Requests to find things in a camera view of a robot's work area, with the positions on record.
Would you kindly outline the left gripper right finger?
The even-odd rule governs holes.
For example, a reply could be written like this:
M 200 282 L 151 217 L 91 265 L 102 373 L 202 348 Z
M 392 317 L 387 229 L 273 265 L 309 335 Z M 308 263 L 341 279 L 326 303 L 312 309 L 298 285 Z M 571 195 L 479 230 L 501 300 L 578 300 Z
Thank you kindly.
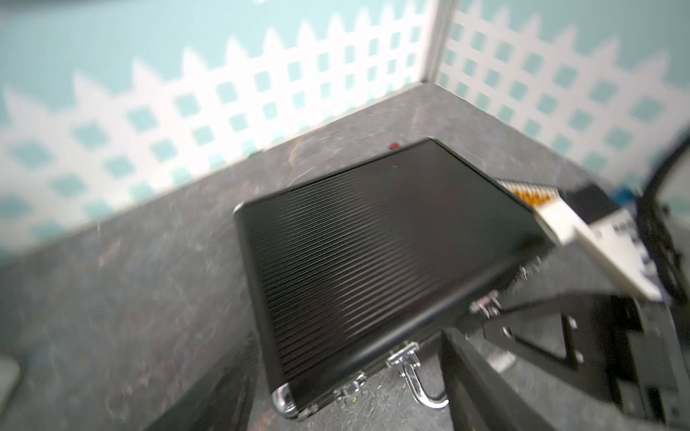
M 552 430 L 463 335 L 443 330 L 440 368 L 456 430 Z

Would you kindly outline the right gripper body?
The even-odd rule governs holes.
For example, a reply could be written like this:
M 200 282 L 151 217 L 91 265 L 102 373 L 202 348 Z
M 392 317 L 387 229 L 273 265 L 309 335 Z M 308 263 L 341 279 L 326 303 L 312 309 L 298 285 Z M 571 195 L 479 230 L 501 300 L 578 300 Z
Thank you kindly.
M 556 317 L 563 356 L 519 334 Z M 503 311 L 483 336 L 621 413 L 666 426 L 689 423 L 689 369 L 672 310 L 662 302 L 573 294 Z

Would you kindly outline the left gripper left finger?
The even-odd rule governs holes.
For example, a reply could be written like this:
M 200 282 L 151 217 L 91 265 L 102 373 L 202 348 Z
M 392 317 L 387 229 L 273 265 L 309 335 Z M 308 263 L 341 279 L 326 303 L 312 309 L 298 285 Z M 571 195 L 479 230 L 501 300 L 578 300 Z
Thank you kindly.
M 259 344 L 250 334 L 152 422 L 149 430 L 246 430 L 259 375 Z

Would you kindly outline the black poker set case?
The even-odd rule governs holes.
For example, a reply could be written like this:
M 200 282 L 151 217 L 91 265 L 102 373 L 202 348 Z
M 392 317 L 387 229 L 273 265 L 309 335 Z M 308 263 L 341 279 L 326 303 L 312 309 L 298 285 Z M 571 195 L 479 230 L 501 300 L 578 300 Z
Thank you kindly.
M 302 420 L 505 289 L 555 240 L 435 139 L 235 208 L 274 409 Z

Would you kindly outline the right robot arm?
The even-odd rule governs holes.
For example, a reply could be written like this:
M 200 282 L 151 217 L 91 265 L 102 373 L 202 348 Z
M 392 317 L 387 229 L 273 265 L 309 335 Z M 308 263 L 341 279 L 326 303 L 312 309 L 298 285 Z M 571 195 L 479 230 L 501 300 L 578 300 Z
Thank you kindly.
M 557 243 L 578 244 L 616 292 L 526 303 L 483 325 L 488 341 L 626 416 L 682 430 L 689 427 L 689 278 L 659 195 L 688 154 L 682 138 L 634 211 L 595 184 L 563 192 L 508 182 Z

